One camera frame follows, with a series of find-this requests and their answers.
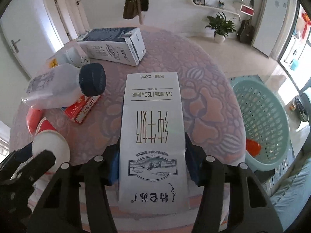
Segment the red white paper cup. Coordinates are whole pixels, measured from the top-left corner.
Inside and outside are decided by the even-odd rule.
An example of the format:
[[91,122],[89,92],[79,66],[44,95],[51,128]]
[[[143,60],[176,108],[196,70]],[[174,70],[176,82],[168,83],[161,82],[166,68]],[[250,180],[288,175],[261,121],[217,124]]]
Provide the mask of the red white paper cup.
[[70,161],[69,144],[46,117],[38,124],[32,143],[33,156],[44,150],[51,151],[55,156],[55,164],[47,171],[47,175],[54,174],[62,163]]

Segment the clear plastic bottle blue cap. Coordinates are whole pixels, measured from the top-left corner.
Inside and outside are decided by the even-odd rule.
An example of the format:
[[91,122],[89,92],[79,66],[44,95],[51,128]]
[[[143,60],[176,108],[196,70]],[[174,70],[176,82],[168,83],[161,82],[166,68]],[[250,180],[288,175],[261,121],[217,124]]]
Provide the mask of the clear plastic bottle blue cap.
[[105,87],[106,75],[101,64],[90,63],[77,68],[66,63],[34,77],[22,101],[38,110],[68,107],[81,96],[102,95]]

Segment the white milk carton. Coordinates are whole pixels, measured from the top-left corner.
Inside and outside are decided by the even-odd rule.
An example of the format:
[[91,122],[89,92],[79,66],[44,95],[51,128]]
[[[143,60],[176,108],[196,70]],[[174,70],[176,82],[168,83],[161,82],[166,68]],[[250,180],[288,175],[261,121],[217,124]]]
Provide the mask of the white milk carton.
[[185,153],[178,74],[129,74],[120,137],[120,210],[160,215],[187,210]]

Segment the orange trash in basket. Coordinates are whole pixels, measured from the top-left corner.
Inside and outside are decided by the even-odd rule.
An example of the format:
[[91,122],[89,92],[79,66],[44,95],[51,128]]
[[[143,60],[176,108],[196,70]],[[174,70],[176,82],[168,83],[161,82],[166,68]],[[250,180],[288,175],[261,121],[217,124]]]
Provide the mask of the orange trash in basket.
[[256,157],[261,151],[261,145],[258,142],[247,138],[246,151],[248,151],[252,157]]

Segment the red cigarette pack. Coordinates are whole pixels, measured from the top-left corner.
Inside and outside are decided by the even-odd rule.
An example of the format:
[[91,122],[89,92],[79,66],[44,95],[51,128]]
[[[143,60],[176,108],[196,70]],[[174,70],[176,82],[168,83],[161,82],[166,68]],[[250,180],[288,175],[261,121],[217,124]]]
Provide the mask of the red cigarette pack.
[[84,122],[86,116],[89,114],[91,109],[94,107],[96,102],[101,96],[86,97],[81,96],[74,104],[69,107],[62,107],[64,115],[71,121],[81,124]]

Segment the light green laundry basket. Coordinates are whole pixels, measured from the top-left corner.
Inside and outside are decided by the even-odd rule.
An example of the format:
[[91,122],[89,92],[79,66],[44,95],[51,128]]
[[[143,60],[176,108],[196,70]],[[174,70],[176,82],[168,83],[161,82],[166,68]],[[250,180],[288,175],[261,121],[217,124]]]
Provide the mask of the light green laundry basket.
[[270,171],[281,164],[288,153],[289,124],[283,105],[260,81],[242,77],[231,82],[244,121],[246,138],[257,142],[257,156],[246,153],[252,171]]

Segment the pink cartoon drink bottle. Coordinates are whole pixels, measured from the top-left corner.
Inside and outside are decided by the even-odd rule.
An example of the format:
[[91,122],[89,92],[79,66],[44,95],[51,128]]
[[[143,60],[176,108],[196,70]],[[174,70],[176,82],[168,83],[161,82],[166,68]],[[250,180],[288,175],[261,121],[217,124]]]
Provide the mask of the pink cartoon drink bottle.
[[59,50],[52,57],[46,60],[46,66],[48,68],[54,68],[55,66],[62,64],[71,64],[77,68],[81,68],[89,63],[89,57],[83,51],[79,52],[76,47],[70,47],[66,50]]

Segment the white blue long carton box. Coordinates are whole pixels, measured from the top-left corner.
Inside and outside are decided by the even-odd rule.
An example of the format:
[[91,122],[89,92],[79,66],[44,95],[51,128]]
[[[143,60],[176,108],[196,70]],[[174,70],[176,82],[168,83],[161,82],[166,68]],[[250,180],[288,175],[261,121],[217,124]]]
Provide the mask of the white blue long carton box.
[[138,27],[94,28],[76,39],[89,58],[138,66],[146,54]]

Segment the black guitar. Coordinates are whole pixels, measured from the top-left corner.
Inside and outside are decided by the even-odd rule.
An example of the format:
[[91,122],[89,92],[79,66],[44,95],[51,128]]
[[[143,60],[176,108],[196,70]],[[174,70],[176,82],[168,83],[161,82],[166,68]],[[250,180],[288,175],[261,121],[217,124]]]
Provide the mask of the black guitar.
[[244,44],[251,44],[254,34],[254,26],[252,25],[252,18],[243,20],[241,27],[237,32],[238,40]]

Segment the green potted plant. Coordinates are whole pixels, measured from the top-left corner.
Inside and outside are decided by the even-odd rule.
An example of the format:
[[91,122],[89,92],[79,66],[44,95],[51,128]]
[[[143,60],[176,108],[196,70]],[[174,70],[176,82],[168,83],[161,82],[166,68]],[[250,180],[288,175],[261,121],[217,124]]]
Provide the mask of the green potted plant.
[[215,17],[207,16],[207,19],[209,24],[205,28],[214,31],[214,41],[218,44],[222,44],[229,34],[237,32],[235,23],[227,20],[223,12],[218,12]]

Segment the white refrigerator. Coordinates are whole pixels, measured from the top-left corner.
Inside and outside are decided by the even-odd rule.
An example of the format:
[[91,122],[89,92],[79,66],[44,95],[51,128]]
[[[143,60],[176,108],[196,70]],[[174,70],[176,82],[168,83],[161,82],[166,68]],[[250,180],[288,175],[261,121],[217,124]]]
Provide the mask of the white refrigerator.
[[270,56],[287,12],[288,0],[263,0],[252,47]]

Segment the brown hanging handbag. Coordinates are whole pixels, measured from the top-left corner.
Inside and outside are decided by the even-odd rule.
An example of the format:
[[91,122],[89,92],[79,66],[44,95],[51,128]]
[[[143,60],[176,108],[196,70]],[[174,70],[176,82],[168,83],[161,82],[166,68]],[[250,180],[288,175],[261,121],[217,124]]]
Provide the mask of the brown hanging handbag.
[[138,14],[138,0],[125,0],[123,19],[133,19]]

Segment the red chinese knot decoration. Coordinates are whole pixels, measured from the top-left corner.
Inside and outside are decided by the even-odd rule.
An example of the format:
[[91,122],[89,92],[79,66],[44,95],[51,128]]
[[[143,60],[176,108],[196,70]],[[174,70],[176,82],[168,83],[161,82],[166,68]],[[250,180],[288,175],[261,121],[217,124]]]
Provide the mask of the red chinese knot decoration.
[[307,32],[307,28],[308,28],[309,25],[311,25],[311,20],[308,17],[307,13],[302,13],[301,16],[302,16],[302,18],[303,18],[303,20],[305,22],[304,30],[303,30],[303,33],[301,35],[302,39],[304,39],[305,35],[306,35],[306,32]]

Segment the red white shelf box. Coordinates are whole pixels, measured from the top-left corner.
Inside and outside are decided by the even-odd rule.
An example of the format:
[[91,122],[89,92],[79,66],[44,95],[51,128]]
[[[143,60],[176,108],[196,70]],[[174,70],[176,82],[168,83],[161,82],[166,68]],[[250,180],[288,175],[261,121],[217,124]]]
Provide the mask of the red white shelf box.
[[253,16],[255,10],[252,7],[246,6],[244,4],[241,5],[240,11],[248,16]]

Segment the black hanging small bag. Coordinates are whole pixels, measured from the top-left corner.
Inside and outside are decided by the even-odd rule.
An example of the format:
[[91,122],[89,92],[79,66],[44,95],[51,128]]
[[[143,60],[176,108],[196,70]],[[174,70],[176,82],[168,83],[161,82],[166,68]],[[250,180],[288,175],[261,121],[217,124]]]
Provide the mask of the black hanging small bag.
[[141,0],[141,11],[147,12],[149,9],[149,0]]

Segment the white wavy wall shelf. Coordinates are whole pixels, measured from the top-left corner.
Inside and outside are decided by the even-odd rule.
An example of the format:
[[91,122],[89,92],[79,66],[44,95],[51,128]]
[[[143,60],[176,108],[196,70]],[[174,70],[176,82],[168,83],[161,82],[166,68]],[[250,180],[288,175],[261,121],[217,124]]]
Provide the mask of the white wavy wall shelf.
[[208,5],[198,5],[198,4],[195,4],[193,2],[193,0],[186,0],[186,1],[189,4],[193,5],[193,6],[200,7],[201,9],[215,10],[217,12],[223,12],[223,13],[230,13],[230,14],[234,15],[235,17],[237,17],[239,19],[239,21],[241,21],[241,16],[238,13],[236,13],[236,12],[233,12],[233,11],[230,11],[230,10],[224,10],[224,9],[220,9],[220,8],[213,7],[213,6],[208,6]]

